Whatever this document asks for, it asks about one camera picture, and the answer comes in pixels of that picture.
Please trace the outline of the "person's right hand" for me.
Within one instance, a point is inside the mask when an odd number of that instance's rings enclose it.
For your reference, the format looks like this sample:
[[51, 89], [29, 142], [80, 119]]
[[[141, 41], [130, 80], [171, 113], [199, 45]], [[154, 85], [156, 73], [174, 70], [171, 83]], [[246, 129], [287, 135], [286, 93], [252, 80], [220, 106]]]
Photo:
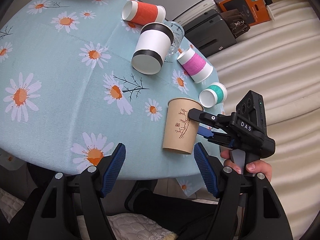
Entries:
[[[241, 168], [233, 163], [230, 158], [230, 150], [224, 150], [220, 156], [225, 159], [223, 165], [229, 166], [234, 169], [238, 174], [241, 174]], [[272, 179], [272, 166], [263, 160], [256, 160], [246, 165], [246, 171], [252, 174], [263, 173], [266, 178], [271, 181]]]

